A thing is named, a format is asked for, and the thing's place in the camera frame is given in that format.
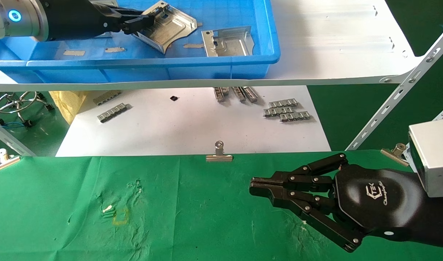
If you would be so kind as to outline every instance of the yellow cloth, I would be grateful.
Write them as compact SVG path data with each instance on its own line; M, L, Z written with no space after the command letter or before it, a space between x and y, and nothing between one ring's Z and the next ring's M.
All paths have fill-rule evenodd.
M49 94L66 122L72 124L88 91L50 91Z

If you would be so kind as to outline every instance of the white tabletop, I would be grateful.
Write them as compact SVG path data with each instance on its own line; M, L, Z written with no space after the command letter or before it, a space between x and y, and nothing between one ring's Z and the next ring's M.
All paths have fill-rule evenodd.
M239 102L232 91L220 104L213 88L179 88L124 91L96 106L92 99L103 91L91 92L56 156L213 154L218 140L229 154L330 151L306 86L254 89L261 98L257 104ZM299 102L296 111L308 111L312 119L281 123L262 116L268 102L290 98ZM132 109L99 122L99 114L120 103Z

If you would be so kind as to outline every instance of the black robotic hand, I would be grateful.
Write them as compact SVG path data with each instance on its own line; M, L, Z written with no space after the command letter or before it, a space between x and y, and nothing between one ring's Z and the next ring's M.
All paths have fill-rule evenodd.
M322 176L334 170L334 179ZM291 210L350 253L365 236L443 247L443 198L428 197L415 173L349 165L339 153L271 178L254 177L249 191Z
M49 33L46 40L79 40L105 32L132 34L154 25L152 15L89 0L40 0Z

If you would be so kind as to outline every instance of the white shelf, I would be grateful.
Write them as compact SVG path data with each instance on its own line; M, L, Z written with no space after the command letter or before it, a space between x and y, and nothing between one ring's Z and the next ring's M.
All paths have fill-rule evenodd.
M173 80L118 84L0 84L0 91L379 83L416 58L384 0L271 0L281 59L260 80ZM400 83L404 77L394 78Z
M215 142L225 153L328 152L330 147L306 86L255 87L256 104L230 99L217 103L213 88L125 91L97 107L92 92L77 114L57 157L213 154ZM170 100L177 96L177 101ZM268 102L296 98L296 111L310 120L281 123L265 119ZM125 103L132 109L101 124L99 114Z

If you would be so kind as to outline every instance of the green floor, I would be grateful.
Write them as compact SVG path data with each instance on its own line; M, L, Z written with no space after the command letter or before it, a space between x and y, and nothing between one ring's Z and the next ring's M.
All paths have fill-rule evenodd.
M47 101L55 106L49 93L46 92L43 94L46 96ZM31 128L13 128L8 129L8 131L36 155L54 156L69 129L69 125L57 110L57 107L53 111L47 111L41 103L35 103L23 111L22 116L25 119L31 119L35 123L35 126ZM14 114L1 115L1 119L6 123L20 122ZM0 148L6 147L7 146L0 141Z
M386 2L416 55L424 54L443 32L443 0L429 4L422 0ZM344 150L396 87L397 84L309 86L331 149ZM442 109L443 56L360 148L391 148L398 142L407 142L408 125L430 121ZM54 156L69 127L59 112L48 112L37 104L24 115L36 126L11 129L11 133L37 155ZM6 122L14 119L4 118Z

